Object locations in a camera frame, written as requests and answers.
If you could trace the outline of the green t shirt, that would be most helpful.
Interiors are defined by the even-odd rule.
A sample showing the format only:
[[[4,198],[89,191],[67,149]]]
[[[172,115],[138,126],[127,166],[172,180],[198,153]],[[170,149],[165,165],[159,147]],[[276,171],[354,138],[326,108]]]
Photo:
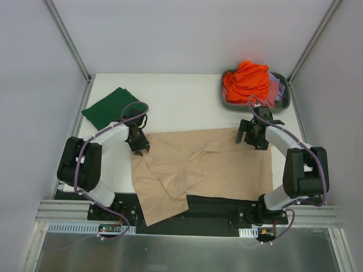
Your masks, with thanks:
[[[144,112],[146,106],[140,103],[134,104],[126,110],[124,109],[130,103],[137,101],[138,99],[127,89],[119,87],[105,98],[83,110],[82,115],[99,131],[107,127],[111,122],[127,116],[133,108]]]

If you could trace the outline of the beige t shirt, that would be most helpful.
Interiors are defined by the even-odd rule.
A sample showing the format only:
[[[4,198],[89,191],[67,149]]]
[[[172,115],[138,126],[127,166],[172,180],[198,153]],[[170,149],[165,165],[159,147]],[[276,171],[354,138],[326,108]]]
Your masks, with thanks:
[[[237,128],[150,133],[132,184],[147,226],[189,210],[188,195],[255,201],[273,190],[270,149],[235,143]]]

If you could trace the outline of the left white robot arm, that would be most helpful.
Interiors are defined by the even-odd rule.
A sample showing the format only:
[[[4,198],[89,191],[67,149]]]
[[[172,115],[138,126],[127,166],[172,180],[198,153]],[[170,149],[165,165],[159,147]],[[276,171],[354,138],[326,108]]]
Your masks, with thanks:
[[[57,169],[58,180],[100,204],[100,213],[107,220],[115,220],[120,207],[114,203],[116,193],[101,180],[102,157],[121,143],[127,143],[133,155],[149,152],[150,143],[143,132],[146,124],[147,110],[131,108],[88,138],[68,138]]]

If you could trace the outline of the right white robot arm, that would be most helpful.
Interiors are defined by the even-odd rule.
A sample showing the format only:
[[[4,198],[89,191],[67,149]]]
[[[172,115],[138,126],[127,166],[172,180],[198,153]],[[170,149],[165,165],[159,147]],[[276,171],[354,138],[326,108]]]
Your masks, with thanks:
[[[286,208],[298,203],[324,206],[330,187],[327,151],[300,141],[282,121],[274,120],[267,106],[254,107],[251,112],[252,120],[240,121],[235,142],[263,151],[274,145],[283,154],[285,165],[282,185],[262,194],[244,219],[260,226],[281,218]]]

